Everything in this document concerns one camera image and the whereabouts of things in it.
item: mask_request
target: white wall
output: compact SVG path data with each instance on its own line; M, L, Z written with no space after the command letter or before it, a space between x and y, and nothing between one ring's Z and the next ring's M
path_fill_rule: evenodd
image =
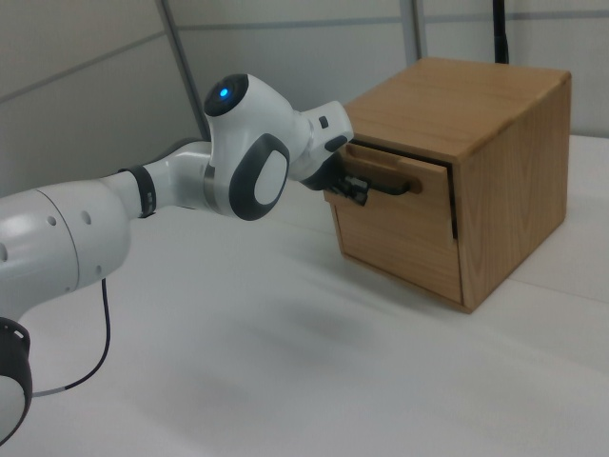
M154 0L0 4L0 197L199 136Z
M295 109L348 102L406 67L401 0L170 0L202 98L251 73Z
M428 55L494 61L492 2L423 0ZM609 2L507 0L514 65L573 73L572 130L609 137Z

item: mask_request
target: wooden box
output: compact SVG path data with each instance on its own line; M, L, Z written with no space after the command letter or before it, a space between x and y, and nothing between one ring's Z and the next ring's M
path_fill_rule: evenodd
M385 186L326 192L343 255L465 312L564 220L571 75L423 59L346 106L347 169Z

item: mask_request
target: drawer front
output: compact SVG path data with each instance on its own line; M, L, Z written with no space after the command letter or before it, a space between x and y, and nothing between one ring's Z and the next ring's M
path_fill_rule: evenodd
M453 238L445 167L355 145L342 151L347 170L373 183L411 190L368 192L364 207L326 192L343 254L461 302L457 240Z

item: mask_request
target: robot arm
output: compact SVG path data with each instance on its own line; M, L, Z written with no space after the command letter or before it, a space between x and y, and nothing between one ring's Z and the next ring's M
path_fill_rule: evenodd
M31 377L23 376L29 336L15 321L119 268L129 220L179 206L251 221L272 210L287 178L317 190L344 181L334 151L353 132L337 102L298 112L259 79L238 74L209 92L205 112L211 143L190 143L102 179L0 199L0 351L10 355L0 357L0 445L25 417L31 395Z

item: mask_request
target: white table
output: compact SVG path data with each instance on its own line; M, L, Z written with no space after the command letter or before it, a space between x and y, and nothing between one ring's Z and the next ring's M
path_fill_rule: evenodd
M566 221L471 316L346 262L300 185L257 223L135 221L106 364L0 454L607 455L608 177L609 140L574 137ZM22 320L35 389L97 362L99 290Z

